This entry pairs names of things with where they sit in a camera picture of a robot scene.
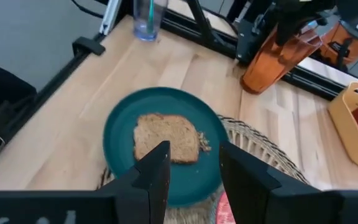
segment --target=green plate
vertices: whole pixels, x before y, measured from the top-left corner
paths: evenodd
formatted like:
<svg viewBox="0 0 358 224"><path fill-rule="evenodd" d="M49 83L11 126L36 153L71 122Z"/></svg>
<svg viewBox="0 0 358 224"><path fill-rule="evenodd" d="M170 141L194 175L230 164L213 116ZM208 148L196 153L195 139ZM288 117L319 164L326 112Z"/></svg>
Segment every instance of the green plate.
<svg viewBox="0 0 358 224"><path fill-rule="evenodd" d="M104 127L104 156L111 172L120 177L135 164L134 128L148 113L178 114L203 132L211 152L200 152L192 165L171 165L168 205L184 207L208 198L221 184L219 142L228 140L215 112L197 97L173 88L147 88L130 94L113 109Z"/></svg>

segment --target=woven placemat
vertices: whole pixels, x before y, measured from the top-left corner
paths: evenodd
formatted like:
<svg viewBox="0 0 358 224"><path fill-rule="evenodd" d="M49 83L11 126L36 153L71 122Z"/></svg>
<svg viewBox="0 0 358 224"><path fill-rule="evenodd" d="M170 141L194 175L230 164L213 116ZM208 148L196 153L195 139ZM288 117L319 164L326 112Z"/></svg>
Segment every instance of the woven placemat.
<svg viewBox="0 0 358 224"><path fill-rule="evenodd" d="M308 184L308 181L288 158L285 152L272 143L266 136L258 130L250 127L242 121L232 118L219 116L222 124L226 128L230 142L241 149L258 157L262 161L270 164L274 168ZM113 180L112 173L105 168L99 187ZM165 213L164 223L168 224L204 224L214 223L214 212L216 210L216 201L223 192L221 186L208 199L199 202L188 208L168 208Z"/></svg>

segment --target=bread slice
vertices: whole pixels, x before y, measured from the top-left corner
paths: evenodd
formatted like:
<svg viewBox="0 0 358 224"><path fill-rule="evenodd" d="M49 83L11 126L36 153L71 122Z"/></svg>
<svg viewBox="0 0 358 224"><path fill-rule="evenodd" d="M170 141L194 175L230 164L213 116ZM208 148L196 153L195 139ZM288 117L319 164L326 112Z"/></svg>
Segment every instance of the bread slice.
<svg viewBox="0 0 358 224"><path fill-rule="evenodd" d="M200 141L196 128L178 115L139 116L134 130L135 158L143 158L164 140L170 141L171 162L190 164L198 160Z"/></svg>

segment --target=bread crumb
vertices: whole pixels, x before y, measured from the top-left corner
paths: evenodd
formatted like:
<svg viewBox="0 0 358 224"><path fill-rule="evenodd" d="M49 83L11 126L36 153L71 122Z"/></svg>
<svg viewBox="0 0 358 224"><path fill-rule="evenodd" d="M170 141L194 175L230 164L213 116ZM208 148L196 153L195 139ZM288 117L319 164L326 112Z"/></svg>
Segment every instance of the bread crumb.
<svg viewBox="0 0 358 224"><path fill-rule="evenodd" d="M198 139L200 140L200 148L203 152L209 152L212 150L211 146L209 146L209 141L205 138L204 133L198 133Z"/></svg>

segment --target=pink object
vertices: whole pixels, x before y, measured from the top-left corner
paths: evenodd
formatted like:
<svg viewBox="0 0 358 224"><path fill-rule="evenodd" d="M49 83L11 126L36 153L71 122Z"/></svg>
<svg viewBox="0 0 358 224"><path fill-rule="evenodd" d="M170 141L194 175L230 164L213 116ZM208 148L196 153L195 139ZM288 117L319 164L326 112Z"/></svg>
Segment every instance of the pink object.
<svg viewBox="0 0 358 224"><path fill-rule="evenodd" d="M226 192L223 192L216 208L216 224L236 224Z"/></svg>

